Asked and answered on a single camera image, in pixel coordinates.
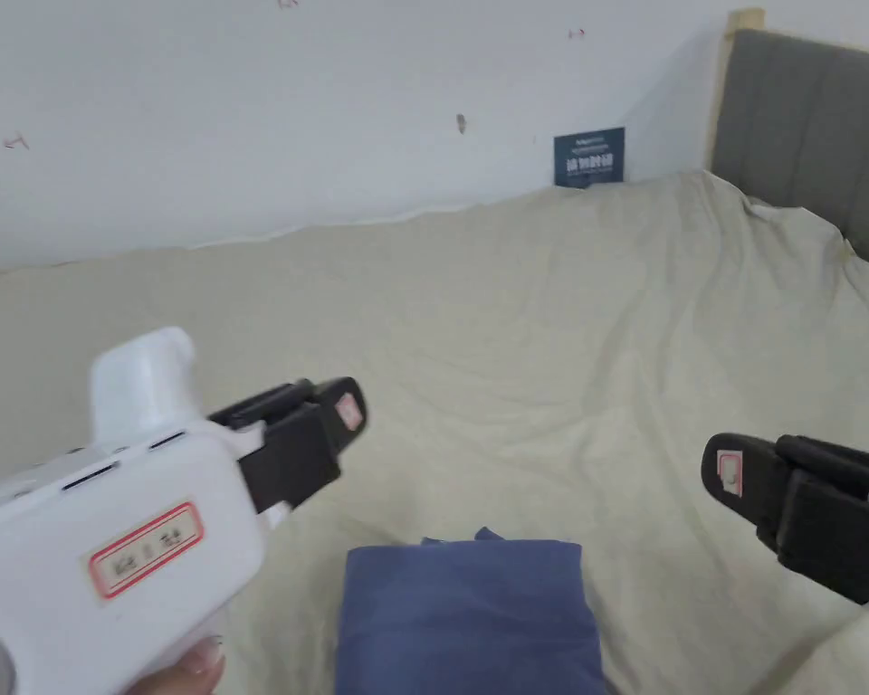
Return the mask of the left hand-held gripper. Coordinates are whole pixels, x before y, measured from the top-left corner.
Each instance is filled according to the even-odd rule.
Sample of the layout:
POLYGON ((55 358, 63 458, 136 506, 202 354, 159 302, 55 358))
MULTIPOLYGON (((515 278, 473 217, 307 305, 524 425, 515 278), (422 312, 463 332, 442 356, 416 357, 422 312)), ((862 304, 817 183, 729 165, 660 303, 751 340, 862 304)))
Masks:
POLYGON ((194 359, 180 328, 104 353, 90 445, 0 484, 0 694, 117 694, 164 668, 339 476, 313 382, 208 416, 194 359))

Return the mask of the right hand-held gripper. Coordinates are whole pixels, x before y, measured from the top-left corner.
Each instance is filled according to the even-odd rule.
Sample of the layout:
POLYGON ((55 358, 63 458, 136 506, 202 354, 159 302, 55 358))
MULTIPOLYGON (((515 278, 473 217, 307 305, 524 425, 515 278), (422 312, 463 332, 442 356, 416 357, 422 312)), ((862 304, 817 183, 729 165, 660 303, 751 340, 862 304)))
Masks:
POLYGON ((746 520, 786 569, 869 608, 869 452, 783 435, 717 433, 706 491, 746 520))

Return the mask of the person's left hand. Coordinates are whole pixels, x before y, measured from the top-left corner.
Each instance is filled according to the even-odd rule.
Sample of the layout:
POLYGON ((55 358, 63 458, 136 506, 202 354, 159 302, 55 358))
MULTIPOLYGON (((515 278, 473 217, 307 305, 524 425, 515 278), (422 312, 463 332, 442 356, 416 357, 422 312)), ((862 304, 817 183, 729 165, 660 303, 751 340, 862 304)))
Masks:
POLYGON ((206 636, 173 665, 147 675, 124 694, 215 694, 224 669, 223 636, 206 636))

